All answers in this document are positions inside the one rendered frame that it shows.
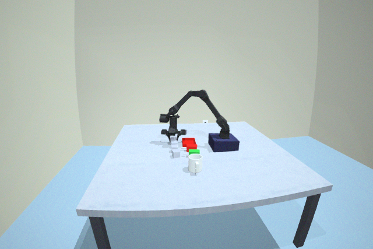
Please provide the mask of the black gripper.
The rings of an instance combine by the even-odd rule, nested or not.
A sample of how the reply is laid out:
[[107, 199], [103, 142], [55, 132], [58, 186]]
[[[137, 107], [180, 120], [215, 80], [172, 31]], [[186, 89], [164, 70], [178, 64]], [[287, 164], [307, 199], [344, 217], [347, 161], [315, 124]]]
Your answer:
[[[170, 127], [173, 128], [175, 127], [177, 129], [177, 124], [170, 124]], [[167, 136], [167, 138], [169, 139], [170, 141], [170, 136], [168, 135], [168, 131], [166, 129], [162, 129], [161, 130], [161, 135], [165, 135]], [[178, 138], [181, 136], [181, 135], [185, 135], [185, 129], [181, 129], [180, 131], [178, 131], [178, 134], [177, 134], [177, 140]]]

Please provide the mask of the white mug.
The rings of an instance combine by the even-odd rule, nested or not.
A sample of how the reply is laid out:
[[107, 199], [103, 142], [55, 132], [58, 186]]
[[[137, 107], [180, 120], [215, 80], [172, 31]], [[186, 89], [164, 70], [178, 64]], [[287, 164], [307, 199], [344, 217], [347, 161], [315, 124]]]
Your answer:
[[188, 156], [188, 170], [193, 173], [202, 171], [202, 155], [192, 154]]

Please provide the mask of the green gauge with white pin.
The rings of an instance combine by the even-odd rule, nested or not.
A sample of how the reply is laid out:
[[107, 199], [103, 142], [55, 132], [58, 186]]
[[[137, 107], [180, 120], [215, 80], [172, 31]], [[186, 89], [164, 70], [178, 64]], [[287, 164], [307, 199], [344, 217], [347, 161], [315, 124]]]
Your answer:
[[200, 149], [189, 149], [189, 153], [183, 153], [183, 155], [200, 154]]

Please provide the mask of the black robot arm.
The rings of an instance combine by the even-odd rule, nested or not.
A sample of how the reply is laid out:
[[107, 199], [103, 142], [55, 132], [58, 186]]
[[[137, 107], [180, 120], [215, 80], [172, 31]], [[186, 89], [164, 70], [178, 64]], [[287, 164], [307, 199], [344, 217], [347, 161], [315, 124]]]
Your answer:
[[[222, 117], [216, 107], [213, 105], [213, 103], [210, 101], [209, 96], [206, 92], [206, 90], [200, 90], [200, 91], [189, 91], [176, 105], [172, 106], [168, 114], [160, 114], [159, 122], [168, 123], [170, 120], [170, 124], [177, 124], [177, 118], [179, 118], [179, 115], [174, 115], [178, 112], [180, 107], [191, 97], [200, 97], [210, 108], [214, 116], [217, 118], [217, 125], [221, 128], [219, 137], [222, 139], [229, 139], [229, 133], [230, 133], [230, 126], [227, 123], [227, 120]], [[172, 116], [170, 116], [172, 115]], [[169, 127], [168, 129], [168, 135], [169, 136], [175, 136], [175, 134], [178, 134], [178, 130], [173, 127]]]

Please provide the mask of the red tray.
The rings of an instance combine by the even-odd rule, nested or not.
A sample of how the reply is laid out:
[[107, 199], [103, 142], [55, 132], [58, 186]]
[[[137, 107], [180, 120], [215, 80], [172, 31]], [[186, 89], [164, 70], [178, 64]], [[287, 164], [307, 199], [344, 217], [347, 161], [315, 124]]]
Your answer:
[[182, 147], [186, 147], [187, 144], [196, 144], [195, 138], [182, 138]]

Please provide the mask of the red block with white cylindrical pin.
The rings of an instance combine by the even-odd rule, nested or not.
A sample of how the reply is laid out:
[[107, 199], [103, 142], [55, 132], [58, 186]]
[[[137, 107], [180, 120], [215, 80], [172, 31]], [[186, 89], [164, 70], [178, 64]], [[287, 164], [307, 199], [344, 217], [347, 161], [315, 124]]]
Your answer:
[[189, 149], [197, 149], [197, 144], [187, 144], [186, 147], [181, 147], [181, 149], [186, 149], [186, 152], [189, 152]]

